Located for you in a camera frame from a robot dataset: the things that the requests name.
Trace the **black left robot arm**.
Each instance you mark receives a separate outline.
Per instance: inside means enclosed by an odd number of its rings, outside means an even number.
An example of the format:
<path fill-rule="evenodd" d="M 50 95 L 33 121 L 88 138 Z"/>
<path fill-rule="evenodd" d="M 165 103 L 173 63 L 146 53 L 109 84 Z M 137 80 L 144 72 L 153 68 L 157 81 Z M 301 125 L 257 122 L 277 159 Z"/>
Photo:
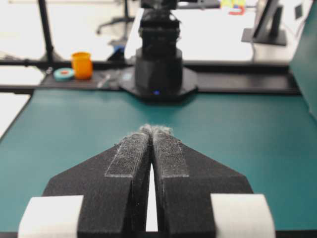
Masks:
<path fill-rule="evenodd" d="M 135 64 L 119 77 L 119 86 L 151 101 L 174 101 L 197 89 L 197 73 L 183 66 L 182 51 L 176 46 L 180 21 L 171 18 L 176 0 L 143 0 Z"/>

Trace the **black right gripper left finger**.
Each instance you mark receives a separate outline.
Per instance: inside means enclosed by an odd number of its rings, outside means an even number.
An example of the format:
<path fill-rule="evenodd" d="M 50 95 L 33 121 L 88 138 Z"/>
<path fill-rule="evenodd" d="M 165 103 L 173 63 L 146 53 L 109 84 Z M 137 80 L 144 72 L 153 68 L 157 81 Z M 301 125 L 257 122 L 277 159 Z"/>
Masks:
<path fill-rule="evenodd" d="M 138 131 L 52 177 L 30 199 L 20 238 L 113 238 L 144 230 L 151 137 Z"/>

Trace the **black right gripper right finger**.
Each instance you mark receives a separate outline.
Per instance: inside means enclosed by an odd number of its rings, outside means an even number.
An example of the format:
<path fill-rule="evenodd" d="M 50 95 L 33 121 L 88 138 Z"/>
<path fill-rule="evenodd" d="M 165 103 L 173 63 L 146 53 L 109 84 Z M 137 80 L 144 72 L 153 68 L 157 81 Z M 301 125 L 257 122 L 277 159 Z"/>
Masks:
<path fill-rule="evenodd" d="M 273 238 L 274 221 L 262 194 L 239 172 L 152 132 L 159 228 L 171 238 Z"/>

